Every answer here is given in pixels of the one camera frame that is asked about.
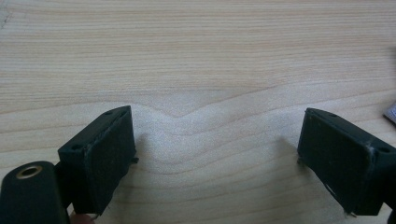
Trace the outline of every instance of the light wooden surface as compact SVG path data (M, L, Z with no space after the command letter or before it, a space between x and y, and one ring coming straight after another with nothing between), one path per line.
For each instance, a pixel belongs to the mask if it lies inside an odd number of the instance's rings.
M395 1L0 2L1 178L131 105L140 162L99 224L386 223L296 146L308 106L396 146Z

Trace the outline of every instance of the small dark object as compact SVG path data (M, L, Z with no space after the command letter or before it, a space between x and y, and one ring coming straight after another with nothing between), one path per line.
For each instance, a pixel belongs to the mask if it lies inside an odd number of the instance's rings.
M131 107L109 110L59 150L54 166L35 161L3 180L1 223L69 223L66 208L102 215L134 157Z
M396 148L345 119L307 108L298 153L348 214L396 208Z

